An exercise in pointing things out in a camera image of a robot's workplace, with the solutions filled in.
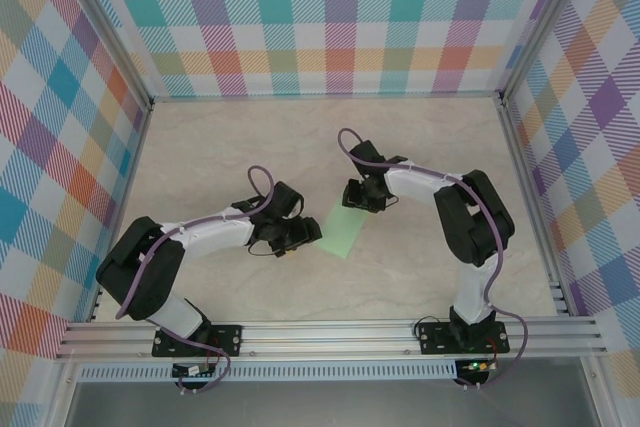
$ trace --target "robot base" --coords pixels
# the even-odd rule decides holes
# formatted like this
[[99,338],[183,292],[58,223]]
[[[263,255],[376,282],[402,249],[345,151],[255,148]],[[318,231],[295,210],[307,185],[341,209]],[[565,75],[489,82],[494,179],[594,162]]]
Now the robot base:
[[420,352],[423,355],[433,354],[506,354],[509,352],[509,339],[504,323],[492,322],[486,338],[467,349],[462,349],[450,331],[450,322],[420,322],[417,326],[420,339]]
[[[229,357],[240,355],[240,345],[242,343],[241,325],[210,325],[207,341],[202,342],[212,347],[224,350]],[[165,334],[162,330],[156,331],[153,339],[152,357],[206,357],[207,350],[199,349],[184,344],[173,337]]]

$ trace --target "marble-pattern surface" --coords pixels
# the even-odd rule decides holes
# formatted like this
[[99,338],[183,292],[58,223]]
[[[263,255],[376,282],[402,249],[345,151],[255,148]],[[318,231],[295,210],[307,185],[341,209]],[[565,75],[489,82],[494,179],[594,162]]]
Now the marble-pattern surface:
[[[301,192],[305,214],[322,225],[357,173],[336,143],[343,126],[387,157],[403,155],[445,172],[486,171],[516,223],[492,298],[522,315],[555,315],[488,98],[159,104],[123,226],[142,215],[157,222],[201,217],[248,198],[245,171],[256,163]],[[403,199],[369,215],[346,260],[314,246],[280,259],[227,249],[185,263],[174,289],[217,320],[418,318],[447,316],[457,277],[435,208]],[[105,294],[97,318],[111,321],[116,310]]]

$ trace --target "plaid wallpaper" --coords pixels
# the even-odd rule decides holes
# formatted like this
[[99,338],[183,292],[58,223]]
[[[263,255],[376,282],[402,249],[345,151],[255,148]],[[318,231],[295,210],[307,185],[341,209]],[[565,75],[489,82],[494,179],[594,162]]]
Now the plaid wallpaper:
[[562,267],[640,414],[640,0],[570,0],[511,104]]
[[522,30],[520,37],[518,38],[518,43],[516,44],[515,48],[511,52],[511,57],[509,57],[509,61],[507,62],[507,67],[504,69],[504,72],[500,77],[500,81],[498,82],[498,86],[496,90],[502,90],[505,84],[507,83],[507,80],[509,80],[509,77],[511,76],[511,72],[513,71],[513,67],[518,61],[518,59],[520,58],[522,49],[524,48],[526,43],[529,42],[529,39],[531,38],[531,34],[533,33],[536,25],[538,24],[540,14],[543,12],[544,8],[546,7],[547,2],[548,0],[538,0],[536,2],[535,7],[533,8],[533,10],[531,11],[531,14],[529,15],[529,19],[527,20],[527,23],[525,24],[525,27]]
[[524,0],[117,1],[102,0],[123,42],[172,97],[495,90],[530,15]]
[[82,320],[136,149],[134,100],[76,0],[0,0],[0,425],[33,425]]

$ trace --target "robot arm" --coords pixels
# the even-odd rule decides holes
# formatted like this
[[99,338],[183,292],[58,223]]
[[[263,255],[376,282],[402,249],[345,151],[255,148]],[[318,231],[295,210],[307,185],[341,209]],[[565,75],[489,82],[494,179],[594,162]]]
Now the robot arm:
[[[411,197],[433,204],[438,210],[443,231],[452,253],[459,262],[460,284],[450,310],[450,329],[462,349],[484,341],[495,320],[495,311],[485,300],[485,290],[497,267],[496,243],[486,218],[472,213],[471,197],[454,182],[412,170],[415,164],[404,157],[385,160],[370,141],[354,147],[350,154],[365,162],[395,164],[398,168],[379,168],[354,164],[363,180],[349,180],[343,195],[345,207],[383,211],[393,198]],[[478,194],[495,221],[503,247],[514,233],[514,224],[486,174],[473,171],[457,177]]]
[[322,237],[318,223],[301,217],[304,198],[278,182],[271,202],[259,213],[238,218],[265,202],[261,195],[236,202],[218,214],[222,220],[180,228],[183,223],[158,224],[149,217],[135,220],[98,268],[96,279],[122,305],[141,261],[164,234],[178,232],[165,240],[149,260],[126,314],[134,320],[148,320],[178,336],[209,344],[210,322],[197,308],[176,294],[173,283],[180,266],[216,250],[269,243],[272,253],[286,252]]

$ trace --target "aluminum frame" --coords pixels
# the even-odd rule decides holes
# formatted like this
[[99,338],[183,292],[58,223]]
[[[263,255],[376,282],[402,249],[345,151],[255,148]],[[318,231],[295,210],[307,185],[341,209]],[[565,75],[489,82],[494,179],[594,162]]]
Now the aluminum frame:
[[[527,167],[527,163],[524,156],[524,147],[520,142],[516,127],[513,123],[511,113],[507,108],[506,102],[498,97],[494,100],[496,105],[496,111],[498,113],[498,120],[502,133],[504,134],[507,148],[513,161],[513,167],[518,178],[518,184],[522,192],[527,213],[529,214],[529,220],[531,221],[531,227],[533,229],[536,243],[540,253],[540,258],[547,271],[547,277],[550,282],[556,282],[561,287],[568,286],[569,282],[566,279],[562,269],[560,268],[560,258],[554,248],[553,239],[549,229],[547,229],[546,221],[544,217],[544,210],[542,204],[535,191],[535,182],[531,171]],[[571,314],[577,314],[577,308],[575,301],[570,295],[565,297],[567,301],[568,310]]]
[[[515,357],[523,329],[511,318],[501,318]],[[530,317],[525,357],[581,357],[606,353],[604,340],[591,317]],[[242,361],[317,361],[376,359],[468,359],[472,354],[421,355],[413,338],[414,320],[244,322]],[[63,363],[158,362],[151,356],[156,327],[140,322],[69,324],[58,352]],[[185,359],[167,359],[184,361]]]
[[529,40],[524,46],[520,57],[513,66],[511,75],[505,83],[504,89],[502,90],[505,99],[510,99],[524,81],[542,45],[555,27],[568,1],[569,0],[547,1]]
[[118,37],[115,27],[100,0],[78,0],[78,2],[137,100],[144,104],[147,110],[151,110],[153,96],[142,80],[127,49]]
[[155,101],[158,104],[176,104],[176,103],[199,103],[199,102],[239,102],[247,100],[345,100],[345,99],[450,99],[450,98],[478,98],[478,97],[494,97],[495,92],[491,90],[468,90],[462,92],[433,92],[423,94],[301,94],[301,95],[252,95],[246,96],[229,96],[229,97],[165,97],[158,96]]
[[[138,165],[140,164],[140,157],[142,156],[142,148],[144,147],[145,140],[147,139],[147,133],[149,132],[149,126],[151,125],[151,116],[153,115],[153,103],[151,104],[149,110],[147,110],[144,114],[144,119],[142,120],[142,128],[140,129],[140,138],[138,139],[138,145],[136,147],[136,152],[133,156],[133,161],[131,164],[131,172],[129,172],[129,177],[127,179],[127,183],[124,186],[124,192],[122,194],[122,201],[120,205],[116,209],[115,220],[113,222],[113,231],[111,234],[111,239],[109,239],[109,248],[111,250],[118,240],[118,233],[120,232],[120,227],[122,226],[122,221],[124,219],[124,212],[127,207],[127,202],[129,201],[129,195],[131,194],[131,189],[133,188],[133,180],[136,175],[136,171],[138,170]],[[83,313],[83,318],[88,321],[92,321],[95,319],[95,309],[97,308],[98,299],[102,290],[100,285],[97,282],[93,283],[93,287],[91,292],[89,293],[89,297],[93,299],[91,303],[87,304],[87,307]]]

